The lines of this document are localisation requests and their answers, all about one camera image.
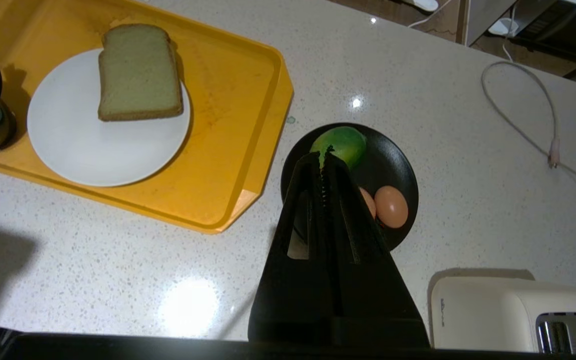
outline green mango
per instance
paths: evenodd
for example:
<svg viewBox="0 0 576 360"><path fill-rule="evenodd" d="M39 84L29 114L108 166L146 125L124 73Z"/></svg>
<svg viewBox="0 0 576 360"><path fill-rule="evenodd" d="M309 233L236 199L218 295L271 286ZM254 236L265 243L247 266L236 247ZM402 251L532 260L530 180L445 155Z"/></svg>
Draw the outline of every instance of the green mango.
<svg viewBox="0 0 576 360"><path fill-rule="evenodd" d="M310 152L319 152L319 168L324 167L326 150L332 146L330 153L345 162L352 170L361 161L366 152L366 137L354 127L340 126L319 135L312 143Z"/></svg>

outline white plate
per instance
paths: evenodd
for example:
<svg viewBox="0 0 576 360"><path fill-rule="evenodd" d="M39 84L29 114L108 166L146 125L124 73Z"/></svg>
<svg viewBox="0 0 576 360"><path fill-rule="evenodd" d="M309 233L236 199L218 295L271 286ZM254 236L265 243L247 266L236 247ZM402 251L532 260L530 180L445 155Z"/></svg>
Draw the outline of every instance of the white plate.
<svg viewBox="0 0 576 360"><path fill-rule="evenodd" d="M99 120L100 52L75 55L42 80L30 101L28 136L39 159L60 176L93 187L116 187L149 177L178 152L190 125L190 100L182 83L179 116Z"/></svg>

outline yellow tray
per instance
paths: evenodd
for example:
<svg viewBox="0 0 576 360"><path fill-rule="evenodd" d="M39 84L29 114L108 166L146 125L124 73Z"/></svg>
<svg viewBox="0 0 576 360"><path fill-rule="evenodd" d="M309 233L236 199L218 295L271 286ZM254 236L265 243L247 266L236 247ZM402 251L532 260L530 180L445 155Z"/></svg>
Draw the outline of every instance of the yellow tray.
<svg viewBox="0 0 576 360"><path fill-rule="evenodd" d="M182 60L190 132L164 169L135 184L90 187L46 167L26 134L39 83L64 60L101 48L121 24L165 29ZM18 117L0 172L203 233L219 233L261 194L293 96L276 49L132 0L0 0L2 98Z"/></svg>

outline slice of bread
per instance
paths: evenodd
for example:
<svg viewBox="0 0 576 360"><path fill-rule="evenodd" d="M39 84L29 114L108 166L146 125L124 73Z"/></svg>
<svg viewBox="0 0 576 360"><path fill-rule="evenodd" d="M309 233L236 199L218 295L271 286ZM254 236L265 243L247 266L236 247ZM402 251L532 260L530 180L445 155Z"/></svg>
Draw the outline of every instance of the slice of bread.
<svg viewBox="0 0 576 360"><path fill-rule="evenodd" d="M99 54L102 121L178 116L183 111L169 35L153 25L120 25L103 35Z"/></svg>

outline black plate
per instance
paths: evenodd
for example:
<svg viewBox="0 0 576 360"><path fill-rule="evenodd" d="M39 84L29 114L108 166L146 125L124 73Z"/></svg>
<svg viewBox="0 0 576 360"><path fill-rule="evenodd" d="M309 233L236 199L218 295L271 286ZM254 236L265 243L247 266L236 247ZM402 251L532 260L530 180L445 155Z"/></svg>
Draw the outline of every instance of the black plate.
<svg viewBox="0 0 576 360"><path fill-rule="evenodd" d="M361 162L350 172L352 178L360 187L366 189L371 196L375 196L377 189L390 185L396 187L406 199L408 205L408 218L400 228L381 226L386 237L386 245L390 250L395 249L408 235L412 224L417 217L419 207L419 189L417 178L410 166L406 155L395 143L381 132L358 123L331 123L306 134L293 146L281 171L281 200L286 198L288 185L293 176L293 169L297 161L308 154L313 142L321 134L338 126L350 126L359 130L366 137L366 153ZM306 199L303 199L303 211L298 211L294 219L294 228L302 239L306 234Z"/></svg>

